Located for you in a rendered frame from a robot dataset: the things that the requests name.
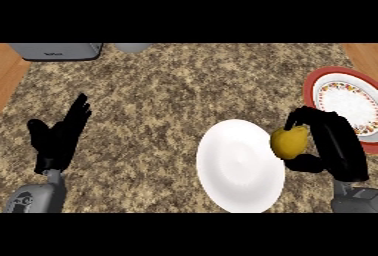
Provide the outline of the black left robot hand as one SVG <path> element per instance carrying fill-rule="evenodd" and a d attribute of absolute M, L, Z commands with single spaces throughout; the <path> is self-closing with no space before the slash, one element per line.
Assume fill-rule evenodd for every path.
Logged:
<path fill-rule="evenodd" d="M 27 120 L 26 128 L 30 136 L 30 146 L 36 151 L 33 167 L 36 174 L 49 169 L 63 171 L 67 168 L 89 115 L 86 96 L 80 93 L 63 120 L 52 127 L 48 127 L 39 119 Z"/>

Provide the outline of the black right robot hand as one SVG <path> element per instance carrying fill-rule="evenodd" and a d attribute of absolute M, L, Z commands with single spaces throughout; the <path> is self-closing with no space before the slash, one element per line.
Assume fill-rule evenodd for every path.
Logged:
<path fill-rule="evenodd" d="M 283 130 L 302 124 L 309 126 L 318 155 L 298 154 L 290 160 L 283 160 L 286 168 L 309 173 L 326 170 L 340 182 L 365 181 L 365 155 L 346 119 L 334 112 L 302 106 L 289 113 Z"/>

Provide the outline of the yellow lemon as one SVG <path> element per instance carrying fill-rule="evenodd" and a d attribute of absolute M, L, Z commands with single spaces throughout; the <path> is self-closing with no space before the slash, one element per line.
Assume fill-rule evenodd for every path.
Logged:
<path fill-rule="evenodd" d="M 269 135 L 269 148 L 277 158 L 292 160 L 306 147 L 306 128 L 293 126 L 289 130 L 278 128 Z"/>

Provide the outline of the red-rimmed patterned plate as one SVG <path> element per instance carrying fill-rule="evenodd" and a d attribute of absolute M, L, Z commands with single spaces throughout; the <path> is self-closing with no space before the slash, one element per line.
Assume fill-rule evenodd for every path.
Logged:
<path fill-rule="evenodd" d="M 364 152 L 378 155 L 378 81 L 343 67 L 318 68 L 305 78 L 302 100 L 346 119 Z"/>

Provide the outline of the plain white plate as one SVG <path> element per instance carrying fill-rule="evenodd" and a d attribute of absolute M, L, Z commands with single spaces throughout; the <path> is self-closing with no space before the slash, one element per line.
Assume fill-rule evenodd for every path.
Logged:
<path fill-rule="evenodd" d="M 231 213 L 261 213 L 278 199 L 284 165 L 268 141 L 268 133 L 240 119 L 213 124 L 200 138 L 199 182 L 213 203 Z"/>

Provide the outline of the grey toaster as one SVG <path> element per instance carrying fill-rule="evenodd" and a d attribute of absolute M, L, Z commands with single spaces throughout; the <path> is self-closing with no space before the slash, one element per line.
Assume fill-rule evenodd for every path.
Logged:
<path fill-rule="evenodd" d="M 101 43 L 10 43 L 26 61 L 82 61 L 98 57 Z"/>

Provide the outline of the grey round container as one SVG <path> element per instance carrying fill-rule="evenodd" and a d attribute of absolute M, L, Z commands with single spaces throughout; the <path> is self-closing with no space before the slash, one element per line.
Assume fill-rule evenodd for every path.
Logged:
<path fill-rule="evenodd" d="M 119 51 L 125 53 L 138 53 L 145 50 L 150 46 L 150 43 L 116 43 L 114 47 Z"/>

